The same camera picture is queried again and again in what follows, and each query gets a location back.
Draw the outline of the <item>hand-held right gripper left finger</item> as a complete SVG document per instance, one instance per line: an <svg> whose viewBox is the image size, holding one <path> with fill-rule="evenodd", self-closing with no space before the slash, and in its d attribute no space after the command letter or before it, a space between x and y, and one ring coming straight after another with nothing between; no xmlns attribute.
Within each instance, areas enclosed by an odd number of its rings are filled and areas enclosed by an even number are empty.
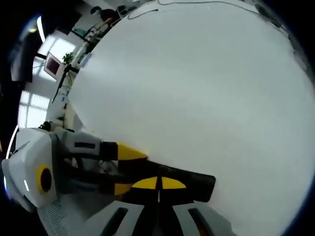
<svg viewBox="0 0 315 236"><path fill-rule="evenodd" d="M158 177L150 177L136 182L121 200L93 215L92 235L152 235L157 218L158 181Z"/></svg>

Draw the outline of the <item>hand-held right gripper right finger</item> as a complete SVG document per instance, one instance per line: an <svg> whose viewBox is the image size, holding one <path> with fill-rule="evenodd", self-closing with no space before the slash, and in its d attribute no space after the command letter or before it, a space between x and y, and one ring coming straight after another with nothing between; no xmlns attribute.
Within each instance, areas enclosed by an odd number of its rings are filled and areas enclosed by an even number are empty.
<svg viewBox="0 0 315 236"><path fill-rule="evenodd" d="M194 199L180 181L160 177L159 223L163 232L171 236L232 236L231 223Z"/></svg>

